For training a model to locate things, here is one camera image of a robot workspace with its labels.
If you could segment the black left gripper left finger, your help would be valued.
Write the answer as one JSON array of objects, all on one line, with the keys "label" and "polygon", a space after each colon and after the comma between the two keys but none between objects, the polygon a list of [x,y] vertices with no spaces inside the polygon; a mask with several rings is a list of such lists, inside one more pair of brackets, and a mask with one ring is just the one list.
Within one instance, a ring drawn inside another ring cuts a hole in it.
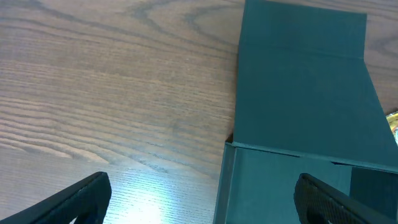
[{"label": "black left gripper left finger", "polygon": [[1,224],[102,224],[111,193],[108,174],[95,172]]}]

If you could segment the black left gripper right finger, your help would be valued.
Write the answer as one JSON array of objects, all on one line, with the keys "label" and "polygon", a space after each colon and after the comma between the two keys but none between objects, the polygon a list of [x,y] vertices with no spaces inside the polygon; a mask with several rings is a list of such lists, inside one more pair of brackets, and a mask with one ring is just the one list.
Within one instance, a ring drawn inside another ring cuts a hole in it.
[{"label": "black left gripper right finger", "polygon": [[294,203],[302,224],[396,223],[308,173],[295,184]]}]

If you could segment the dark green box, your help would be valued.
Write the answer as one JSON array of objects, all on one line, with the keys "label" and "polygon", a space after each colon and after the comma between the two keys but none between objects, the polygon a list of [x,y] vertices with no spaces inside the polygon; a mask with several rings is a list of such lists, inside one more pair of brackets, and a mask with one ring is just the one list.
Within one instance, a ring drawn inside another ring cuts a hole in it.
[{"label": "dark green box", "polygon": [[300,223],[302,173],[397,221],[397,143],[364,62],[366,22],[246,1],[215,223]]}]

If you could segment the yellow Hacks candy bag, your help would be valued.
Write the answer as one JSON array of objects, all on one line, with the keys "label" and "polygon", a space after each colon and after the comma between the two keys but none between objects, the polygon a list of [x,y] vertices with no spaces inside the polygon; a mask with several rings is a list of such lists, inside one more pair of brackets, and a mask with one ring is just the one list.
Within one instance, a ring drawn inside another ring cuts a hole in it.
[{"label": "yellow Hacks candy bag", "polygon": [[398,111],[390,113],[386,116],[389,127],[394,136],[396,143],[398,144]]}]

